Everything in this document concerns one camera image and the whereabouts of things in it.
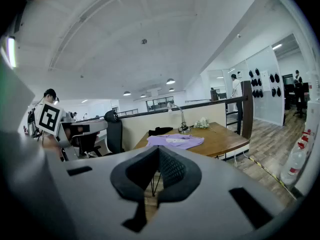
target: white ceiling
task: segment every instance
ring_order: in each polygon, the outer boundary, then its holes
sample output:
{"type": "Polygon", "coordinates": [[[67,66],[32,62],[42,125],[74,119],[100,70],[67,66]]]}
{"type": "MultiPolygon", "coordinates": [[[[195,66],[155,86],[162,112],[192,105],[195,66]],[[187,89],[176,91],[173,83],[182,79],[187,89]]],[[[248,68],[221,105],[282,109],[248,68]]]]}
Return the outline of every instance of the white ceiling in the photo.
{"type": "Polygon", "coordinates": [[[195,0],[35,0],[16,34],[16,72],[36,95],[67,100],[166,94],[169,78],[179,92],[195,19],[195,0]]]}
{"type": "Polygon", "coordinates": [[[62,100],[180,92],[237,33],[253,1],[34,0],[15,34],[15,71],[35,100],[48,88],[62,100]]]}

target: window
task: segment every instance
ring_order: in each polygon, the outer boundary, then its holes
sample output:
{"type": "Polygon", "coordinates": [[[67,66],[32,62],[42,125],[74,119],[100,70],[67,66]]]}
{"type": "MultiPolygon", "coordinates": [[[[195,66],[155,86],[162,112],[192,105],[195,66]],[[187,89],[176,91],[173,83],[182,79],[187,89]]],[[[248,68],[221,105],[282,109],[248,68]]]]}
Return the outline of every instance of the window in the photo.
{"type": "Polygon", "coordinates": [[[148,100],[146,101],[146,107],[148,111],[163,110],[167,107],[168,102],[175,104],[174,97],[170,96],[165,98],[156,98],[153,100],[148,100]]]}

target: white shirt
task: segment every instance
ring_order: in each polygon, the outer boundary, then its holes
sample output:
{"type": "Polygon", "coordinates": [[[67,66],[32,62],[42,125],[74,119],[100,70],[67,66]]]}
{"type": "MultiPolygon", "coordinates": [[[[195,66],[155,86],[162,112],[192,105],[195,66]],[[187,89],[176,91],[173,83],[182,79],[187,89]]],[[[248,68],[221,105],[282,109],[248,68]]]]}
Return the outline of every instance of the white shirt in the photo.
{"type": "Polygon", "coordinates": [[[239,79],[235,79],[232,81],[232,87],[235,90],[233,94],[233,98],[242,96],[242,89],[241,89],[241,83],[239,79]]]}

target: white partition wall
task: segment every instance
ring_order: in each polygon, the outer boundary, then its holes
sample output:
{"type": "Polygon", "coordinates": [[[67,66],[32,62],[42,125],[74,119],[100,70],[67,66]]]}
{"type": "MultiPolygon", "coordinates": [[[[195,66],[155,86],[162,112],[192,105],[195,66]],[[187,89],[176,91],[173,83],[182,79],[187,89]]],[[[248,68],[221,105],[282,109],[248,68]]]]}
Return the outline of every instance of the white partition wall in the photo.
{"type": "MultiPolygon", "coordinates": [[[[209,123],[217,122],[226,127],[224,103],[188,108],[183,110],[183,113],[188,126],[193,126],[195,121],[205,117],[209,119],[209,123]]],[[[122,144],[126,151],[132,150],[149,130],[154,131],[156,127],[176,129],[181,126],[182,122],[179,110],[128,117],[121,119],[121,121],[123,126],[122,144]]]]}
{"type": "Polygon", "coordinates": [[[269,123],[273,123],[279,126],[283,125],[284,113],[285,113],[285,102],[284,102],[284,85],[282,77],[279,71],[278,62],[275,53],[271,46],[263,49],[246,60],[248,70],[252,71],[253,78],[260,79],[262,86],[254,86],[253,90],[262,90],[263,97],[253,98],[254,115],[253,118],[263,120],[269,123]],[[260,75],[256,74],[256,69],[259,69],[260,75]],[[280,82],[270,81],[270,74],[275,76],[278,74],[280,82]],[[281,96],[277,94],[275,97],[272,96],[272,88],[275,90],[281,90],[281,96]]]}

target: black cap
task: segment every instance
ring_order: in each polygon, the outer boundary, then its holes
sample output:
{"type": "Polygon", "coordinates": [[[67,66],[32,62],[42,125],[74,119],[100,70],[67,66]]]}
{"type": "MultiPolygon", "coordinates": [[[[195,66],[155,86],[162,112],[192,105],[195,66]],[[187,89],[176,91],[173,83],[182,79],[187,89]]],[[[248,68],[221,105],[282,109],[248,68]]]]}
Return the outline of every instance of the black cap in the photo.
{"type": "Polygon", "coordinates": [[[48,89],[45,91],[45,93],[43,94],[43,97],[47,96],[47,95],[51,95],[53,97],[54,100],[58,100],[59,101],[59,98],[57,98],[57,94],[55,92],[54,89],[48,89]]]}

